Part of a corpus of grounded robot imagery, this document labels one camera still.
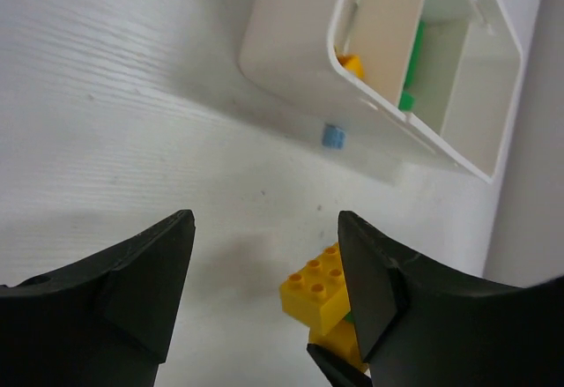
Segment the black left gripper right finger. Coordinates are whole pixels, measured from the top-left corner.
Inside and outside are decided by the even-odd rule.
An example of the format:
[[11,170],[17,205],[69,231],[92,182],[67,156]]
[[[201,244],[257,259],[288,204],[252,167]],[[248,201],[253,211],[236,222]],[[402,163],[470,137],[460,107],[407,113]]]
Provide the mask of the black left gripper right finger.
[[512,287],[338,216],[361,357],[376,386],[560,386],[563,280]]

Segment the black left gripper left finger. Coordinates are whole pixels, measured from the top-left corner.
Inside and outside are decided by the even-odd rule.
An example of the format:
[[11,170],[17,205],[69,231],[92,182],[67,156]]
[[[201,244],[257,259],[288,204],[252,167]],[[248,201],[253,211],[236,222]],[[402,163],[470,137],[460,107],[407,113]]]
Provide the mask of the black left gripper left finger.
[[180,210],[114,246],[1,287],[3,386],[152,386],[195,238]]

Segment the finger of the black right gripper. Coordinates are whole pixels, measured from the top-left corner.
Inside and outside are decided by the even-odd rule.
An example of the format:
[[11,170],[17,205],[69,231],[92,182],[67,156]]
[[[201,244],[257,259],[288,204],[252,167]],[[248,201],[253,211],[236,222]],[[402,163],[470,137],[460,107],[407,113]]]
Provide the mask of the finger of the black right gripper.
[[372,387],[369,376],[336,356],[330,350],[308,343],[306,350],[332,387]]

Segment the green long lego piece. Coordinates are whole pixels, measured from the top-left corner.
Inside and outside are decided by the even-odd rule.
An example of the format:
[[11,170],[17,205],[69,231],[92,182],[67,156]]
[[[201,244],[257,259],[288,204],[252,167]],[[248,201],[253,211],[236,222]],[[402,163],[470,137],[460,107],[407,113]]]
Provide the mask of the green long lego piece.
[[418,24],[410,60],[408,63],[407,72],[404,79],[403,90],[398,104],[398,109],[404,112],[410,112],[413,109],[415,103],[414,97],[408,92],[408,90],[415,79],[415,73],[418,66],[419,55],[422,48],[425,28],[426,28],[426,23],[423,20],[421,20]]

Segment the yellow lego brick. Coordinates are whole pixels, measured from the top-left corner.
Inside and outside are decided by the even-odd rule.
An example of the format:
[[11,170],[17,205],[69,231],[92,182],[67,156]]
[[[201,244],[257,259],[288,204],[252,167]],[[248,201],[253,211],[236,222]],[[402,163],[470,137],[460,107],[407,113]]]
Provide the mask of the yellow lego brick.
[[336,58],[339,64],[357,79],[365,78],[365,71],[360,56],[351,54],[342,54],[337,48],[334,48]]

